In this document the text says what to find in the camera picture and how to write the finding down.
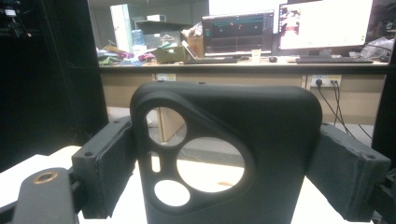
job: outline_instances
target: power outlet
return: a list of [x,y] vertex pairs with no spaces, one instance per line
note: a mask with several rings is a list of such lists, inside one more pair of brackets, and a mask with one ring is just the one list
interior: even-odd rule
[[318,85],[318,79],[322,80],[321,87],[333,87],[332,81],[337,81],[338,87],[341,86],[341,75],[314,75],[312,76],[311,87],[316,87]]

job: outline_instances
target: large round hole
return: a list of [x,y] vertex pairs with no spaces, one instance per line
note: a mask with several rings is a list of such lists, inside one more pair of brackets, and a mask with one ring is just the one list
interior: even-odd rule
[[170,206],[181,206],[190,200],[190,193],[186,187],[173,180],[163,180],[154,187],[158,199]]
[[157,144],[172,147],[186,137],[186,122],[173,109],[157,107],[147,114],[147,121],[148,135]]
[[177,169],[191,187],[204,192],[219,192],[239,182],[245,162],[230,143],[203,137],[190,141],[180,150]]

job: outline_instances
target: dark monitor screen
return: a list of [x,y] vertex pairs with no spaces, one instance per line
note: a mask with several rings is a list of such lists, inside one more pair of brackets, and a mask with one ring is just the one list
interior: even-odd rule
[[279,49],[361,46],[373,0],[332,0],[279,7]]
[[202,17],[205,56],[271,53],[274,11]]

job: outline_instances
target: bright monitor screen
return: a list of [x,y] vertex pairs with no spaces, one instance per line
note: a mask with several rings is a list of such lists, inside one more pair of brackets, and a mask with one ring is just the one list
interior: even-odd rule
[[279,6],[279,49],[363,45],[373,0],[324,0]]
[[202,17],[205,56],[271,53],[274,11]]

